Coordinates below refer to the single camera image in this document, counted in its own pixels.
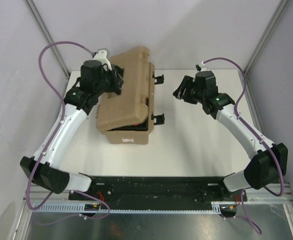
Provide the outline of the tan plastic tool box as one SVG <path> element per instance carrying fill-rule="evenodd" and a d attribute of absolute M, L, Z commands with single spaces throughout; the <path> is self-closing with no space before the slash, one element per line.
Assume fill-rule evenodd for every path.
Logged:
<path fill-rule="evenodd" d="M 154 114 L 155 86 L 163 84 L 165 77 L 155 76 L 149 56 L 146 46 L 137 46 L 110 58 L 111 63 L 124 69 L 124 83 L 120 95 L 102 95 L 96 111 L 96 128 L 111 144 L 146 145 L 154 126 L 165 122 L 164 114 Z M 111 131 L 146 119 L 147 131 Z"/>

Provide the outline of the black tool box tray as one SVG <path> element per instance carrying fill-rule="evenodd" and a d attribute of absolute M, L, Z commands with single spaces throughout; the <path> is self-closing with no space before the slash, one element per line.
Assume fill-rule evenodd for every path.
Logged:
<path fill-rule="evenodd" d="M 144 122 L 140 123 L 139 126 L 134 125 L 128 125 L 128 126 L 122 126 L 111 129 L 111 131 L 142 131 L 145 132 L 149 129 L 148 125 L 148 119 L 146 119 Z"/>

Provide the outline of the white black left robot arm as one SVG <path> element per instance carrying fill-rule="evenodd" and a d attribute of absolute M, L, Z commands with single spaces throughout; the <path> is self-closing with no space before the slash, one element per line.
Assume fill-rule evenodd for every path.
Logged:
<path fill-rule="evenodd" d="M 82 173 L 60 169 L 68 146 L 83 121 L 88 117 L 99 97 L 104 93 L 121 94 L 124 69 L 107 66 L 97 60 L 87 60 L 80 68 L 80 76 L 66 92 L 59 116 L 48 136 L 33 154 L 24 156 L 20 166 L 32 184 L 52 193 L 79 191 L 86 200 L 93 199 L 97 187 Z"/>

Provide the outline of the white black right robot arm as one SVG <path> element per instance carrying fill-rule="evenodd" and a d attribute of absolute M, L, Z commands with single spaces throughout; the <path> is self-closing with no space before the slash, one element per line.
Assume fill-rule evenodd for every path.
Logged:
<path fill-rule="evenodd" d="M 244 170 L 222 179 L 222 185 L 217 188 L 221 200 L 230 200 L 238 190 L 259 190 L 276 180 L 284 179 L 288 148 L 283 143 L 274 143 L 245 121 L 235 110 L 235 101 L 227 93 L 219 92 L 212 71 L 199 71 L 194 77 L 184 76 L 173 96 L 189 104 L 200 103 L 207 115 L 229 130 L 250 159 Z"/>

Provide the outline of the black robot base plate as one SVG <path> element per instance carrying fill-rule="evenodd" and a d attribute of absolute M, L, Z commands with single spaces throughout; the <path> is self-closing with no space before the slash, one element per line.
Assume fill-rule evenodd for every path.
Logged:
<path fill-rule="evenodd" d="M 242 189 L 228 191 L 221 176 L 91 176 L 91 184 L 82 195 L 75 190 L 70 200 L 86 200 L 103 196 L 107 202 L 124 196 L 194 197 L 202 202 L 231 201 L 240 196 Z"/>

